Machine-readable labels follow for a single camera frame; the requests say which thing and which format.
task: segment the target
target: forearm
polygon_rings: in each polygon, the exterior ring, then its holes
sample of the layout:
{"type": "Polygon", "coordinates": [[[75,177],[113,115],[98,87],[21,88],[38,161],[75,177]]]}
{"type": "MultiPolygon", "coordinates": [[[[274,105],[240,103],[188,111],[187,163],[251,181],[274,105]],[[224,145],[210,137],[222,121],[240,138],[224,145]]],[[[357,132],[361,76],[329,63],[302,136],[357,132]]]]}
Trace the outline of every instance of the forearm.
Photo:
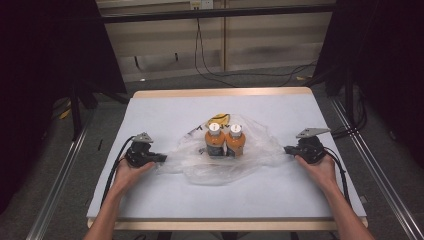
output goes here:
{"type": "Polygon", "coordinates": [[[346,202],[336,183],[324,189],[324,194],[336,221],[340,239],[374,239],[353,209],[346,202]]]}
{"type": "Polygon", "coordinates": [[[122,191],[112,187],[97,214],[96,220],[85,235],[85,240],[112,239],[115,220],[119,212],[119,203],[123,196],[122,191]]]}

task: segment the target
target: gray floor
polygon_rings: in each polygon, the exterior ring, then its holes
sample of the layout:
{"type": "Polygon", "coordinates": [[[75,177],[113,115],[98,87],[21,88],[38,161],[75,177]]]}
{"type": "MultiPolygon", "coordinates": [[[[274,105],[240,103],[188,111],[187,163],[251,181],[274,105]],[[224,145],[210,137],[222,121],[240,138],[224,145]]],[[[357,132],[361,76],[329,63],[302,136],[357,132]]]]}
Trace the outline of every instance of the gray floor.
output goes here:
{"type": "MultiPolygon", "coordinates": [[[[283,74],[293,68],[258,69],[250,72],[283,74]]],[[[311,75],[309,69],[297,75],[311,75]]],[[[237,87],[271,87],[285,82],[286,77],[270,76],[231,76],[219,78],[237,87]]],[[[292,80],[287,86],[298,86],[301,81],[292,80]]],[[[153,89],[190,89],[190,88],[224,88],[221,82],[206,80],[199,75],[156,79],[144,82],[126,83],[131,96],[137,90],[153,89]]],[[[323,86],[312,88],[317,102],[330,128],[342,125],[324,92],[323,86]]],[[[97,95],[99,107],[94,110],[94,119],[89,124],[87,135],[76,162],[72,167],[65,188],[60,196],[55,212],[49,222],[44,239],[80,239],[87,231],[87,209],[103,169],[115,135],[120,127],[126,106],[97,95]]],[[[413,217],[424,226],[424,170],[411,159],[402,143],[393,141],[390,129],[382,119],[367,106],[369,122],[361,134],[376,156],[388,179],[404,201],[413,217]]],[[[84,110],[83,119],[89,111],[84,110]]],[[[52,121],[44,142],[44,150],[30,176],[15,194],[8,209],[0,216],[0,236],[2,239],[24,239],[28,235],[44,200],[49,194],[63,160],[65,159],[72,138],[72,120],[57,118],[52,121]]],[[[408,239],[397,217],[391,210],[379,187],[350,138],[336,140],[337,147],[347,166],[347,170],[360,196],[366,196],[364,203],[368,214],[369,229],[378,239],[408,239]]],[[[115,239],[135,239],[141,232],[116,231],[115,239]]],[[[148,239],[156,236],[155,232],[145,232],[148,239]]],[[[300,239],[331,239],[327,232],[300,232],[300,239]]]]}

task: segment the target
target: white bottle cap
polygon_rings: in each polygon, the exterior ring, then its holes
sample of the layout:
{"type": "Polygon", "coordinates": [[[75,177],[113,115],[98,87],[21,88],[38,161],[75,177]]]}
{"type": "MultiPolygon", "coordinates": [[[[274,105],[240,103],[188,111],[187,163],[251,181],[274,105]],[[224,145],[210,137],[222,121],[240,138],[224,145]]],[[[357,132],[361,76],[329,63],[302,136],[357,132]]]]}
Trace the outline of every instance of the white bottle cap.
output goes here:
{"type": "Polygon", "coordinates": [[[232,137],[240,137],[241,136],[241,126],[238,124],[231,125],[230,134],[232,137]]]}
{"type": "Polygon", "coordinates": [[[218,123],[211,123],[209,125],[209,132],[212,135],[219,135],[219,133],[221,132],[221,128],[219,127],[218,123]]]}

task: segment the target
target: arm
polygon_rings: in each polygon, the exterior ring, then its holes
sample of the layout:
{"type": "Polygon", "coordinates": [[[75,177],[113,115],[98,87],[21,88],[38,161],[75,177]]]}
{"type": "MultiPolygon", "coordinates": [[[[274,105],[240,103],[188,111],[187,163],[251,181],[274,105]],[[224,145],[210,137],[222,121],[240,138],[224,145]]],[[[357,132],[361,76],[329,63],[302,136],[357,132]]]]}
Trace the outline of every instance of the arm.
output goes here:
{"type": "Polygon", "coordinates": [[[131,168],[123,159],[116,169],[115,180],[97,214],[96,220],[88,230],[84,240],[112,239],[115,220],[119,212],[122,197],[137,182],[139,176],[154,166],[150,162],[140,168],[131,168]]]}
{"type": "Polygon", "coordinates": [[[340,192],[333,159],[326,155],[319,164],[309,165],[302,157],[297,155],[295,158],[324,192],[336,221],[340,238],[343,240],[374,239],[340,192]]]}

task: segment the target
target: white tabletop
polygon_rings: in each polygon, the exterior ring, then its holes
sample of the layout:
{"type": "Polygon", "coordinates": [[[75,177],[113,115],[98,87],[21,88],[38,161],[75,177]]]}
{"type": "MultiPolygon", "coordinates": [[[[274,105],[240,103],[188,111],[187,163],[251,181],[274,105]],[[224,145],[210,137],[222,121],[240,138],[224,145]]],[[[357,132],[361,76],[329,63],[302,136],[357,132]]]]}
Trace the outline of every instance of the white tabletop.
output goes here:
{"type": "MultiPolygon", "coordinates": [[[[296,145],[295,136],[307,127],[327,127],[310,91],[257,94],[132,98],[87,217],[96,217],[113,161],[125,140],[132,135],[147,132],[155,141],[150,151],[166,154],[177,147],[185,134],[218,113],[254,119],[266,126],[282,147],[296,145]]],[[[324,146],[339,155],[330,133],[319,138],[324,146]]],[[[221,186],[196,185],[187,181],[183,174],[151,171],[125,196],[118,219],[130,222],[331,220],[332,214],[322,192],[302,167],[292,156],[281,161],[277,166],[262,166],[248,176],[221,186]]],[[[339,186],[342,186],[337,169],[336,173],[339,186]]],[[[346,178],[353,209],[364,219],[366,213],[358,194],[348,174],[346,178]]]]}

